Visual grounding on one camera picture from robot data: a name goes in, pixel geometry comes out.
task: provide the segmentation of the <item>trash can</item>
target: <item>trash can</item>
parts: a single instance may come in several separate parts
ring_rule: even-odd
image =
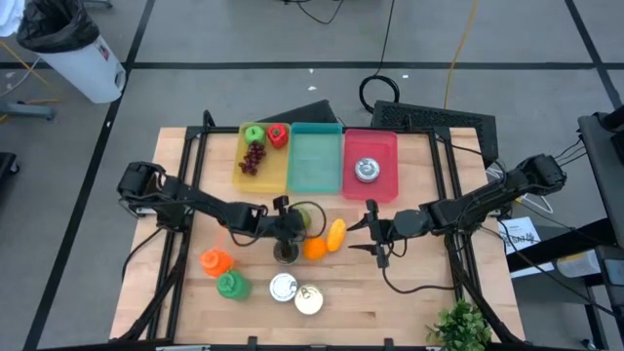
[[[99,35],[82,0],[32,0],[17,38],[92,102],[121,96],[126,70]]]

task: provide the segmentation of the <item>red tray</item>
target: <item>red tray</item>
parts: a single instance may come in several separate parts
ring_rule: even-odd
[[[347,130],[344,136],[342,196],[345,199],[390,202],[399,195],[397,135],[391,132]],[[379,177],[364,183],[355,176],[356,163],[371,157],[379,164]]]

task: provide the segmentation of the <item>green plant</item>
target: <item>green plant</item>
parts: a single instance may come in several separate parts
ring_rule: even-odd
[[[438,313],[440,322],[433,328],[427,326],[427,342],[437,342],[446,351],[485,351],[491,329],[479,309],[459,300],[455,307]]]

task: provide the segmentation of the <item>paper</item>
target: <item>paper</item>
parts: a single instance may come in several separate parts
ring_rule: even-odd
[[[509,229],[509,235],[514,245],[516,246],[516,249],[522,250],[524,248],[533,246],[541,241],[539,239],[539,234],[537,234],[537,231],[535,230],[535,227],[533,226],[533,222],[530,220],[529,217],[507,219],[507,220],[503,220],[503,222],[507,226],[507,229]],[[507,235],[505,234],[505,227],[503,227],[502,224],[499,223],[498,229],[500,230],[500,235],[505,241],[505,253],[512,254],[514,252],[514,248],[509,243],[509,239]],[[541,264],[540,267],[547,272],[555,269],[552,263],[544,263],[544,264]],[[511,277],[513,279],[513,278],[518,278],[518,277],[524,277],[527,275],[532,275],[535,273],[541,273],[541,272],[537,268],[530,267],[530,268],[512,273]]]

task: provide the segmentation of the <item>gray floor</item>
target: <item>gray floor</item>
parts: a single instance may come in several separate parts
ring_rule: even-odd
[[[146,0],[113,3],[111,11],[90,12],[113,52],[125,59]],[[574,3],[603,61],[624,61],[617,25],[624,2]],[[564,0],[482,0],[479,6],[462,62],[592,62]],[[323,18],[334,7],[329,0],[306,4]],[[390,1],[346,0],[334,23],[323,26],[296,6],[272,0],[156,0],[136,61],[376,61],[389,8]],[[469,11],[469,1],[397,0],[386,60],[449,62]],[[18,46],[13,38],[7,43]],[[17,51],[28,61],[35,58]],[[0,49],[0,62],[14,59]],[[2,89],[23,72],[0,70]],[[108,105],[90,104],[54,71],[38,72],[62,92],[62,102],[55,105],[58,118],[52,123],[11,118],[0,125],[0,150],[16,152],[22,164],[0,203],[3,350],[23,346],[108,110]],[[365,126],[371,116],[361,106],[357,88],[370,74],[372,70],[359,68],[310,71],[304,65],[133,70],[39,347],[107,339],[121,265],[135,228],[135,221],[117,206],[115,186],[128,162],[151,159],[161,127],[196,125],[205,108],[218,125],[235,126],[323,98],[347,125]],[[442,106],[445,70],[387,69],[383,74],[397,81],[403,102]],[[624,92],[624,72],[608,75]],[[366,93],[368,100],[392,97],[374,83]],[[51,94],[30,77],[10,98]],[[596,69],[459,69],[449,107],[495,115],[501,159],[513,167],[535,153],[559,153],[575,141],[578,116],[610,111],[612,104]],[[578,226],[605,216],[588,161],[580,159],[566,170],[568,185],[549,197],[553,218]],[[526,214],[517,209],[517,215]],[[540,217],[534,221],[547,223]],[[579,347],[578,340],[590,336],[583,307],[539,278],[515,282],[527,339]],[[536,290],[543,293],[530,293]]]

